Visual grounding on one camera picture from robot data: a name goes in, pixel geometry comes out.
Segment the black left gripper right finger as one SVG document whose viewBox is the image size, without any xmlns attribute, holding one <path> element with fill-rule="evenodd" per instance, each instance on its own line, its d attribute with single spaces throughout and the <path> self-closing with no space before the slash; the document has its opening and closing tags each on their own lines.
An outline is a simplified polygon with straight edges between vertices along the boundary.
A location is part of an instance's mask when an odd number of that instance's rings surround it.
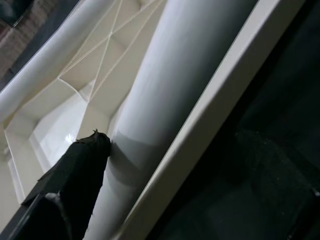
<svg viewBox="0 0 320 240">
<path fill-rule="evenodd" d="M 261 132 L 235 134 L 274 240 L 320 238 L 320 170 L 294 147 Z"/>
</svg>

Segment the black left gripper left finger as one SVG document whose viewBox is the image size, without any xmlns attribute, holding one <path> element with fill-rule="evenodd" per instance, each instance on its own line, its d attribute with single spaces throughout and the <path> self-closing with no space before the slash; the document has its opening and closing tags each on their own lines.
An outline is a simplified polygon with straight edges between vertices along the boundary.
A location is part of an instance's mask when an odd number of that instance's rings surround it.
<svg viewBox="0 0 320 240">
<path fill-rule="evenodd" d="M 110 138 L 94 130 L 42 175 L 7 224 L 9 240 L 82 240 L 103 185 Z"/>
</svg>

